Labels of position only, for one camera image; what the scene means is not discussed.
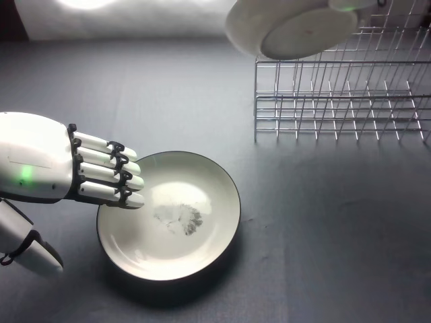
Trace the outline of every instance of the bowl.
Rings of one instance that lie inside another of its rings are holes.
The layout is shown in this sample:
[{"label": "bowl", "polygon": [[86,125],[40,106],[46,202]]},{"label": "bowl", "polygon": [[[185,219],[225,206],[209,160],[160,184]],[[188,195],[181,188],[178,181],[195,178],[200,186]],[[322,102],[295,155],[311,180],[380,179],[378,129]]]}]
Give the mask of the bowl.
[{"label": "bowl", "polygon": [[229,174],[210,159],[169,151],[138,162],[145,205],[102,205],[100,243],[121,270],[150,281],[199,272],[229,246],[240,222],[240,197]]},{"label": "bowl", "polygon": [[369,10],[336,10],[328,0],[238,0],[226,19],[234,46],[253,56],[290,60],[343,42]]}]

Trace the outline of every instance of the bright light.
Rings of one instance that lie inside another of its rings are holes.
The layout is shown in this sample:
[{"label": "bright light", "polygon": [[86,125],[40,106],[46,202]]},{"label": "bright light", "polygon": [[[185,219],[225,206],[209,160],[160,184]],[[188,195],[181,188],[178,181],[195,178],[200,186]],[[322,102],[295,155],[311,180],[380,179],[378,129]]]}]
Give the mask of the bright light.
[{"label": "bright light", "polygon": [[83,10],[91,10],[98,9],[104,7],[105,5],[109,5],[110,3],[116,0],[57,0],[63,5],[67,5],[68,7],[83,9]]}]

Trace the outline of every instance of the white backdrop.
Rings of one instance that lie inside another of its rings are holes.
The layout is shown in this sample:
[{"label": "white backdrop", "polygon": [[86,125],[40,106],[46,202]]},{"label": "white backdrop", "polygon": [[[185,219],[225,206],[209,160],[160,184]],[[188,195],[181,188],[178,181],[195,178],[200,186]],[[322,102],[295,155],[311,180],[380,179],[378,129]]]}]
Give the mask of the white backdrop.
[{"label": "white backdrop", "polygon": [[222,36],[235,0],[15,0],[31,40]]}]

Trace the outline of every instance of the metal wire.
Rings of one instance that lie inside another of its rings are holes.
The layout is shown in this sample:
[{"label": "metal wire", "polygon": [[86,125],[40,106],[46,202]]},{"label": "metal wire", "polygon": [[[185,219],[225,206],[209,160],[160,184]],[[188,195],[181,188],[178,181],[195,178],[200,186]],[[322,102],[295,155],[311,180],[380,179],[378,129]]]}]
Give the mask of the metal wire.
[{"label": "metal wire", "polygon": [[418,27],[427,0],[407,14],[379,8],[343,44],[312,57],[255,65],[255,140],[259,132],[431,138],[430,27]]}]

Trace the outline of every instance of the gray tablecloth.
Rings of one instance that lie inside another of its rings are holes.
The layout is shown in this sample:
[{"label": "gray tablecloth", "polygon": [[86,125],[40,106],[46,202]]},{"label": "gray tablecloth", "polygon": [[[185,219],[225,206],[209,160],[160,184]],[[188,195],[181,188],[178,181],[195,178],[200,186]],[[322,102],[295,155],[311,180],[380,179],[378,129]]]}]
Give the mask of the gray tablecloth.
[{"label": "gray tablecloth", "polygon": [[16,203],[61,254],[46,280],[0,271],[2,322],[431,322],[431,155],[313,135],[253,142],[253,60],[223,40],[2,44],[0,107],[74,122],[139,156],[200,153],[235,180],[229,251],[187,281],[107,261],[97,207]]}]

